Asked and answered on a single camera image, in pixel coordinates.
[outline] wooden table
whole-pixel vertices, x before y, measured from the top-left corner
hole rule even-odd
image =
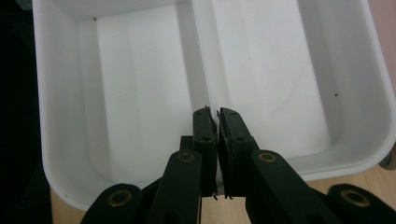
[[[396,87],[396,1],[370,0],[375,26],[381,41],[393,87]],[[309,182],[308,185],[327,193],[329,186],[348,183],[372,192],[383,202],[396,210],[396,171],[386,171],[376,166],[357,175],[336,177]],[[79,223],[84,212],[63,202],[55,193],[51,193],[52,214],[55,224]],[[235,198],[218,201],[212,198],[203,199],[202,223],[250,223],[245,210],[245,200]]]

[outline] screw hole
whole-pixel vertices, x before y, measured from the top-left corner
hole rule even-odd
[[[131,201],[132,193],[128,189],[114,191],[107,198],[107,203],[112,207],[120,207]]]

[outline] brass bolt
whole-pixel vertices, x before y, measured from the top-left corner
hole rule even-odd
[[[343,189],[340,193],[343,199],[358,207],[368,207],[371,204],[370,200],[366,196],[353,189]]]

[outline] table surface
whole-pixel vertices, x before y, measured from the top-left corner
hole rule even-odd
[[[390,79],[396,88],[396,1],[369,0],[375,20],[376,30],[385,56]],[[396,210],[396,171],[386,171],[378,165],[366,172],[324,180],[308,182],[311,188],[327,193],[330,186],[348,183],[367,189],[383,202]],[[53,223],[79,223],[85,212],[66,204],[53,191],[51,192]],[[204,198],[202,223],[250,223],[245,210],[245,199],[218,201]]]

